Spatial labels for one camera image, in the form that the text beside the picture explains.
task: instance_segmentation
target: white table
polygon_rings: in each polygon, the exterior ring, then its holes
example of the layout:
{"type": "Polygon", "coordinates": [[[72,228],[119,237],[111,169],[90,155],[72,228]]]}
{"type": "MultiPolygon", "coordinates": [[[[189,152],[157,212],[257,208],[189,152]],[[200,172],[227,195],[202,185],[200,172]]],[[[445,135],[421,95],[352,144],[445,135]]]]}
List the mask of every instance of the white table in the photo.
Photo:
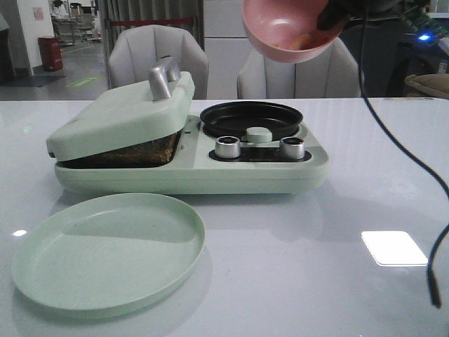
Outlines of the white table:
{"type": "MultiPolygon", "coordinates": [[[[384,267],[362,231],[403,230],[428,256],[449,219],[442,189],[400,153],[362,100],[281,100],[331,158],[325,183],[298,195],[183,195],[206,224],[193,275],[151,308],[100,321],[51,316],[15,288],[22,237],[87,196],[64,191],[46,137],[89,102],[0,103],[0,336],[447,336],[449,240],[429,302],[425,267],[384,267]]],[[[195,101],[192,111],[218,101],[195,101]]],[[[449,180],[449,101],[373,99],[405,146],[449,180]]]]}

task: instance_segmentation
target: wall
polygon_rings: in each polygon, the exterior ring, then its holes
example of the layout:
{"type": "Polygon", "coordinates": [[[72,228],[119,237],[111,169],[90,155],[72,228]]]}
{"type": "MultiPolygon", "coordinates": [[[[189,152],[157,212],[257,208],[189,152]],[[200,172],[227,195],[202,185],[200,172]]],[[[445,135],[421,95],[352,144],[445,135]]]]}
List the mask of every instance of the wall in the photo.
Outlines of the wall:
{"type": "Polygon", "coordinates": [[[237,74],[251,45],[239,0],[204,0],[204,49],[209,60],[208,99],[237,98],[237,74]]]}
{"type": "Polygon", "coordinates": [[[17,0],[0,1],[0,12],[9,25],[8,45],[13,67],[27,72],[29,69],[28,53],[22,33],[17,0]]]}
{"type": "Polygon", "coordinates": [[[42,65],[41,53],[39,51],[38,37],[53,36],[53,26],[51,24],[50,9],[48,0],[17,0],[22,31],[27,46],[29,66],[32,69],[42,65]],[[43,9],[43,20],[34,19],[33,7],[43,9]]]}

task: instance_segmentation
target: plate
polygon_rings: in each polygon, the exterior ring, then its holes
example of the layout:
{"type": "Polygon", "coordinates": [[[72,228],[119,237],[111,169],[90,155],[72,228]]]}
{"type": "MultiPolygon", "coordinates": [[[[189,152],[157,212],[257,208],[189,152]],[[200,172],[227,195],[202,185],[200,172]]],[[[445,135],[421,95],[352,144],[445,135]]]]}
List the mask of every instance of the plate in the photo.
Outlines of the plate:
{"type": "Polygon", "coordinates": [[[203,221],[183,201],[109,195],[65,209],[27,234],[13,279],[26,297],[61,315],[113,317],[179,287],[204,239],[203,221]]]}

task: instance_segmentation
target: chair backrest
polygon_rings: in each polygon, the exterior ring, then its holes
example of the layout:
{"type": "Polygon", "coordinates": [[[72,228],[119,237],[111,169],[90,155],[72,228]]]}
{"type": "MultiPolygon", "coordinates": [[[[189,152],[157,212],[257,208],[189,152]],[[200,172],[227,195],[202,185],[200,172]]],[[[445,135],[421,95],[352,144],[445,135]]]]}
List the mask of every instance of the chair backrest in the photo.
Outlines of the chair backrest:
{"type": "Polygon", "coordinates": [[[237,76],[243,99],[360,97],[357,62],[340,39],[306,62],[280,63],[255,49],[237,76]]]}
{"type": "Polygon", "coordinates": [[[92,20],[92,14],[84,13],[81,14],[81,24],[82,27],[85,29],[92,29],[93,28],[93,20],[92,20]]]}
{"type": "Polygon", "coordinates": [[[194,99],[206,99],[206,54],[187,30],[160,25],[131,28],[120,34],[108,61],[111,87],[148,80],[151,66],[167,55],[175,58],[181,71],[192,75],[194,99]]]}

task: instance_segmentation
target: non-stick pan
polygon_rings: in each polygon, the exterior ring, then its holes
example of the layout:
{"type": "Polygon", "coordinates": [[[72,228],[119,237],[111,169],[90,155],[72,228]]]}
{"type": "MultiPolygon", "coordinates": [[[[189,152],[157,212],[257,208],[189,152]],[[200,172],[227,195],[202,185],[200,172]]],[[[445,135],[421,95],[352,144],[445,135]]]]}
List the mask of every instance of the non-stick pan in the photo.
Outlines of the non-stick pan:
{"type": "Polygon", "coordinates": [[[302,121],[302,114],[286,105],[240,101],[208,107],[200,114],[204,130],[212,136],[235,136],[242,138],[252,127],[267,128],[272,140],[294,135],[302,121]]]}

